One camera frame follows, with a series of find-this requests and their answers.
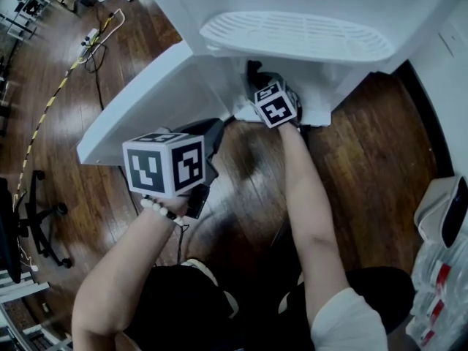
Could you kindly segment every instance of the hardwood floor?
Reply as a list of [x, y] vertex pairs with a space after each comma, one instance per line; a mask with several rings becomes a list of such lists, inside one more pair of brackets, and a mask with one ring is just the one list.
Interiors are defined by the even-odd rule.
[[[108, 0], [99, 7], [101, 20], [119, 7], [127, 20], [106, 42], [108, 51], [99, 71], [104, 105], [180, 40], [152, 0]], [[8, 179], [12, 192], [45, 103], [76, 59], [81, 38], [97, 27], [95, 10], [82, 18], [58, 6], [46, 13], [37, 36], [21, 46], [12, 66], [13, 110], [0, 158], [1, 176]], [[23, 240], [39, 266], [37, 280], [51, 283], [50, 290], [28, 303], [39, 312], [37, 304], [47, 301], [54, 321], [68, 331], [80, 283], [135, 218], [120, 172], [78, 161], [76, 145], [99, 113], [94, 76], [78, 67], [42, 125], [23, 181], [23, 188], [29, 188], [31, 171], [44, 170], [39, 202], [48, 206], [63, 201], [69, 208], [68, 215], [51, 218], [50, 234], [54, 249], [69, 255], [73, 268], [57, 268], [50, 258], [39, 258], [31, 239]], [[420, 244], [412, 215], [436, 165], [401, 81], [387, 75], [367, 78], [333, 113], [332, 125], [312, 129], [309, 139], [331, 200], [345, 268], [392, 265], [410, 272]], [[211, 187], [203, 215], [191, 222], [184, 237], [184, 256], [254, 282], [287, 216], [278, 133], [235, 121], [226, 128], [214, 164], [220, 177]], [[175, 262], [177, 242], [178, 233], [159, 264]]]

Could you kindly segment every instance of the black device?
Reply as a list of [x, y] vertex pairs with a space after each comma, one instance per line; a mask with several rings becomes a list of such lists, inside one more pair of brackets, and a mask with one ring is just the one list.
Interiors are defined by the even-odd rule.
[[187, 217], [198, 219], [210, 194], [210, 185], [219, 176], [211, 161], [221, 145], [224, 135], [224, 122], [219, 118], [210, 118], [184, 125], [173, 132], [203, 135], [205, 138], [206, 180], [205, 183], [199, 184], [192, 189], [188, 202], [189, 209], [186, 213]]
[[15, 209], [12, 206], [12, 195], [8, 191], [8, 183], [4, 178], [0, 178], [0, 256], [5, 264], [8, 274], [15, 283], [21, 280], [20, 252], [18, 248], [18, 237], [27, 238], [29, 230], [34, 239], [37, 252], [44, 257], [51, 256], [58, 266], [65, 268], [72, 267], [69, 258], [60, 260], [52, 250], [47, 238], [41, 230], [42, 221], [54, 212], [67, 214], [67, 206], [59, 203], [51, 208], [37, 213], [36, 204], [36, 179], [42, 181], [45, 178], [44, 172], [35, 170], [32, 173], [31, 189], [29, 191], [29, 202], [26, 206], [26, 218], [20, 219], [19, 207], [24, 195], [20, 197]]

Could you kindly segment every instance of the white t-shirt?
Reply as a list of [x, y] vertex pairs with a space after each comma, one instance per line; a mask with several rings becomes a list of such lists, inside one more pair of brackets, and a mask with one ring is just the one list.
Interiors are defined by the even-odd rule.
[[380, 316], [352, 288], [332, 297], [315, 317], [316, 351], [388, 351]]

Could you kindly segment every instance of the white bracelet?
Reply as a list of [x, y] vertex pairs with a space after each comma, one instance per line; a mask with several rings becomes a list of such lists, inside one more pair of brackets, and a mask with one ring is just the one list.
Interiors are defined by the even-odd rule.
[[177, 216], [175, 213], [169, 211], [166, 207], [163, 207], [157, 201], [150, 199], [149, 197], [145, 197], [140, 201], [140, 204], [144, 208], [151, 208], [155, 212], [161, 214], [164, 217], [174, 221], [178, 226], [185, 226], [184, 219], [182, 217]]

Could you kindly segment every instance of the white shelf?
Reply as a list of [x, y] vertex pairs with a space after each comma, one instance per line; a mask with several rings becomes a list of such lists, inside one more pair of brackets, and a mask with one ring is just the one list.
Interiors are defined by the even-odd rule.
[[393, 46], [377, 30], [344, 20], [288, 12], [227, 12], [200, 30], [214, 47], [344, 64], [388, 59]]

